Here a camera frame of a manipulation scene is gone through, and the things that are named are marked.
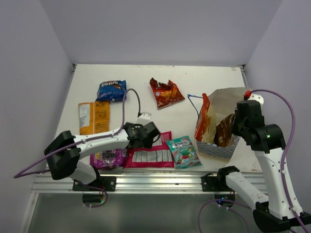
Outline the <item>brown sea salt chip bag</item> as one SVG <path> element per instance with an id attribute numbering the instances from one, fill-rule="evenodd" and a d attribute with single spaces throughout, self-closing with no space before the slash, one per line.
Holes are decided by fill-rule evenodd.
<path id="1" fill-rule="evenodd" d="M 226 118 L 220 121 L 216 127 L 216 134 L 214 137 L 214 143 L 218 147 L 228 147 L 232 141 L 232 128 L 236 114 L 230 114 Z"/>

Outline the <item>pink snack bag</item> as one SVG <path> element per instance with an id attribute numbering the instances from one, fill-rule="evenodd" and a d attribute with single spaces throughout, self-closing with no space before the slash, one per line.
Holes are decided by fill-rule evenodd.
<path id="1" fill-rule="evenodd" d="M 172 139 L 172 132 L 160 134 L 151 149 L 128 149 L 124 168 L 174 168 L 172 153 L 166 141 Z"/>

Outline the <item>blue checkered paper bag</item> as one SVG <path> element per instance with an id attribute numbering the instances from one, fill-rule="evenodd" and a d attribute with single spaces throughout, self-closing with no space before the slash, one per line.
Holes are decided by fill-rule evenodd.
<path id="1" fill-rule="evenodd" d="M 232 133 L 235 109 L 246 91 L 245 87 L 231 87 L 210 95 L 187 94 L 197 114 L 194 138 L 200 154 L 221 159 L 233 156 L 240 140 Z"/>

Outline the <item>purple grape candy bag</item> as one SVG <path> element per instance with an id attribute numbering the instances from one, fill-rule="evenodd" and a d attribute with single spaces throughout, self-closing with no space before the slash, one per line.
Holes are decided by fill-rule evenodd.
<path id="1" fill-rule="evenodd" d="M 90 155 L 90 165 L 98 170 L 112 170 L 123 167 L 125 162 L 125 149 L 106 150 Z"/>

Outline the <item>orange cream cassava chips bag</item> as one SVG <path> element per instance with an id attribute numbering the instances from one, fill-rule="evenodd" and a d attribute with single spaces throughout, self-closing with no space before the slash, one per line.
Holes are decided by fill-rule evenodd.
<path id="1" fill-rule="evenodd" d="M 206 93 L 198 116 L 194 137 L 197 141 L 213 143 L 216 135 L 217 116 Z"/>

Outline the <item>teal Fox's candy bag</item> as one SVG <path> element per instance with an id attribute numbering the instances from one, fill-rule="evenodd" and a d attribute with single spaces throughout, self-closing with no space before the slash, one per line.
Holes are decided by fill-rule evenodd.
<path id="1" fill-rule="evenodd" d="M 176 169 L 201 166 L 195 147 L 189 136 L 166 141 L 172 154 Z"/>

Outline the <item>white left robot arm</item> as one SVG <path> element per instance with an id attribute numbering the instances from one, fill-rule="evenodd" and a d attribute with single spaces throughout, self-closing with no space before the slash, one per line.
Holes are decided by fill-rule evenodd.
<path id="1" fill-rule="evenodd" d="M 44 155 L 53 180 L 70 177 L 94 191 L 101 185 L 99 173 L 81 159 L 106 150 L 150 149 L 159 136 L 160 131 L 153 122 L 145 125 L 127 122 L 113 131 L 91 135 L 64 131 L 46 147 Z"/>

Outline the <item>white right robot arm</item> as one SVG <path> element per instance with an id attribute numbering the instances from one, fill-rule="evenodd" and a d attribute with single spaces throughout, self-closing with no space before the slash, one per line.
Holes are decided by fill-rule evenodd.
<path id="1" fill-rule="evenodd" d="M 241 136 L 254 151 L 267 194 L 247 181 L 235 166 L 219 169 L 218 188 L 237 192 L 252 210 L 254 221 L 263 233 L 278 233 L 310 224 L 311 216 L 297 201 L 287 165 L 282 159 L 286 144 L 281 128 L 264 123 L 260 102 L 256 100 L 239 101 L 235 112 L 232 132 Z"/>

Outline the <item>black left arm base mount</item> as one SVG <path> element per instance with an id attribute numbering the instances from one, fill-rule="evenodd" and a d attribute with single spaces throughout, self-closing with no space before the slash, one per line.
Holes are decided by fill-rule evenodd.
<path id="1" fill-rule="evenodd" d="M 90 184 L 82 184 L 79 181 L 74 180 L 72 190 L 81 192 L 91 191 L 106 191 L 114 192 L 116 189 L 117 177 L 115 176 L 101 176 Z"/>

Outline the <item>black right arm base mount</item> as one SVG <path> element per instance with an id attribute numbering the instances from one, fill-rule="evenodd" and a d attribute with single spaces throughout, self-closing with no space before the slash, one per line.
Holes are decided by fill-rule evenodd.
<path id="1" fill-rule="evenodd" d="M 201 177 L 201 187 L 203 192 L 230 192 L 225 181 L 225 175 L 208 173 Z"/>

